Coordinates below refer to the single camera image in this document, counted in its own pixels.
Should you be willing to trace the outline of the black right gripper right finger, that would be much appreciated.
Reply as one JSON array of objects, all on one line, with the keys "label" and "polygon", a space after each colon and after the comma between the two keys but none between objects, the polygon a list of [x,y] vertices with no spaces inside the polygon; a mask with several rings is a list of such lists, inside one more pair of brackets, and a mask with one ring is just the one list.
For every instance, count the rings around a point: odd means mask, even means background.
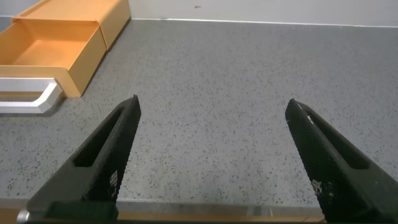
[{"label": "black right gripper right finger", "polygon": [[285,118],[328,223],[397,223],[397,181],[307,105]]}]

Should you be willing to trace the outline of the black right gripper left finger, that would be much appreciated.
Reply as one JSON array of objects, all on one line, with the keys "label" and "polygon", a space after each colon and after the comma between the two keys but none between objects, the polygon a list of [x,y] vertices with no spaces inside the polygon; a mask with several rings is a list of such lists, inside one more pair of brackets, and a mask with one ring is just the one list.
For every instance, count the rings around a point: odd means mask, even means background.
[{"label": "black right gripper left finger", "polygon": [[137,96],[118,104],[34,194],[27,223],[104,223],[116,200],[141,117]]}]

